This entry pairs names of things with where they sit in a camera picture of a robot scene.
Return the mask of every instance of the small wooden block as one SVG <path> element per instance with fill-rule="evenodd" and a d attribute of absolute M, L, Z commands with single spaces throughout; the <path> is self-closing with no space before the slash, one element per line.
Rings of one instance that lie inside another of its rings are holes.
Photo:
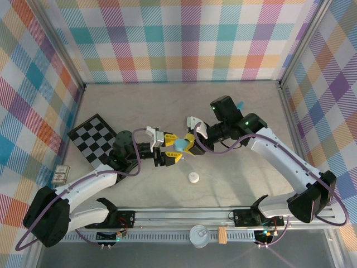
<path fill-rule="evenodd" d="M 227 228 L 218 227 L 218 243 L 227 244 Z"/>

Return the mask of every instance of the black and white checkerboard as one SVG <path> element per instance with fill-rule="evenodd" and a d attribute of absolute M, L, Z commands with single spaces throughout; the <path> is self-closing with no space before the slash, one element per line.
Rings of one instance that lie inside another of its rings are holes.
<path fill-rule="evenodd" d="M 105 163 L 116 135 L 98 114 L 68 132 L 69 138 L 95 169 Z"/>

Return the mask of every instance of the white bottle cap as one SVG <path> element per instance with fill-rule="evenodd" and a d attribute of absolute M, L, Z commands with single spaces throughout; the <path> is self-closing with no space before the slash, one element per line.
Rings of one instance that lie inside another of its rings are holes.
<path fill-rule="evenodd" d="M 190 182 L 197 183 L 199 181 L 199 179 L 200 179 L 200 176 L 197 173 L 195 173 L 195 172 L 189 173 Z"/>

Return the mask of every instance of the table surface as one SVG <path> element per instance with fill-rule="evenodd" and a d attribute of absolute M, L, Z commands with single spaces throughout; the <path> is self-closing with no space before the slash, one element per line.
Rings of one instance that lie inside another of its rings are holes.
<path fill-rule="evenodd" d="M 75 126 L 98 113 L 116 132 L 151 126 L 183 138 L 187 116 L 210 125 L 217 123 L 210 102 L 222 95 L 230 95 L 235 103 L 244 101 L 243 115 L 259 115 L 292 148 L 274 82 L 90 84 Z M 137 141 L 147 142 L 149 138 L 143 132 L 137 135 Z M 220 144 L 215 146 L 216 151 L 224 149 Z M 93 170 L 71 141 L 65 164 L 71 166 L 69 181 Z M 192 171 L 200 176 L 196 184 L 188 180 Z M 143 160 L 138 176 L 100 191 L 87 202 L 106 197 L 119 207 L 225 207 L 251 205 L 262 195 L 291 191 L 287 180 L 273 166 L 242 147 L 223 156 L 185 154 L 183 160 L 170 167 L 155 167 L 153 160 Z"/>

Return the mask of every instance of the plaid backdrop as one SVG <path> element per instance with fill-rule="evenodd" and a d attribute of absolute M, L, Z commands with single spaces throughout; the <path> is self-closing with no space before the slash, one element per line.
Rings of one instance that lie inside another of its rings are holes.
<path fill-rule="evenodd" d="M 37 190 L 61 162 L 79 91 L 25 0 L 0 0 L 0 267 Z"/>
<path fill-rule="evenodd" d="M 281 77 L 283 76 L 286 68 L 288 67 L 289 63 L 290 63 L 290 60 L 291 58 L 293 57 L 294 53 L 295 53 L 295 50 L 298 46 L 298 44 L 300 43 L 302 37 L 303 37 L 303 34 L 305 33 L 305 31 L 307 30 L 307 27 L 308 27 L 308 24 L 310 23 L 311 21 L 311 18 L 312 16 L 315 14 L 315 11 L 317 9 L 317 7 L 319 6 L 319 4 L 321 3 L 322 0 L 314 0 L 313 1 L 313 4 L 311 5 L 310 7 L 310 10 L 299 30 L 299 33 L 297 34 L 295 40 L 294 40 L 294 43 L 293 45 L 290 47 L 290 51 L 287 55 L 287 57 L 285 58 L 285 61 L 284 61 L 284 64 L 279 72 L 279 75 L 278 75 L 278 80 L 281 80 Z"/>
<path fill-rule="evenodd" d="M 357 1 L 335 0 L 287 83 L 311 164 L 337 176 L 351 225 L 341 229 L 357 251 Z"/>
<path fill-rule="evenodd" d="M 83 79 L 108 83 L 276 79 L 319 1 L 41 2 Z"/>

